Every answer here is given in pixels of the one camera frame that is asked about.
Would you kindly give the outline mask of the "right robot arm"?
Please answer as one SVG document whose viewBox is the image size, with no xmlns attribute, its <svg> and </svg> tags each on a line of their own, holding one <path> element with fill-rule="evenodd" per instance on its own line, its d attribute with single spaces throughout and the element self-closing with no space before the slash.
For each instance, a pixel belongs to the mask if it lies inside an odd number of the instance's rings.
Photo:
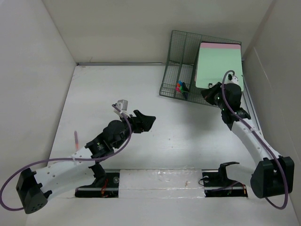
<svg viewBox="0 0 301 226">
<path fill-rule="evenodd" d="M 251 173 L 250 186 L 256 197 L 284 195 L 287 201 L 293 190 L 294 161 L 279 154 L 255 129 L 251 116 L 241 107 L 240 86 L 217 83 L 201 95 L 206 102 L 220 108 L 223 122 L 253 158 L 256 169 Z"/>
</svg>

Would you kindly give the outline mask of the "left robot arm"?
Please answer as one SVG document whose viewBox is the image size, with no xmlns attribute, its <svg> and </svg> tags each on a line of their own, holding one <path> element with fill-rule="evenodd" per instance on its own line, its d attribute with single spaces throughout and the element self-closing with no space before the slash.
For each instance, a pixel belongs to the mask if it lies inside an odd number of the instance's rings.
<svg viewBox="0 0 301 226">
<path fill-rule="evenodd" d="M 54 197 L 77 187 L 102 187 L 106 172 L 102 161 L 120 150 L 133 133 L 150 131 L 156 117 L 138 110 L 124 119 L 111 121 L 96 138 L 75 152 L 69 161 L 55 160 L 36 171 L 21 171 L 16 191 L 26 214 L 43 208 Z"/>
</svg>

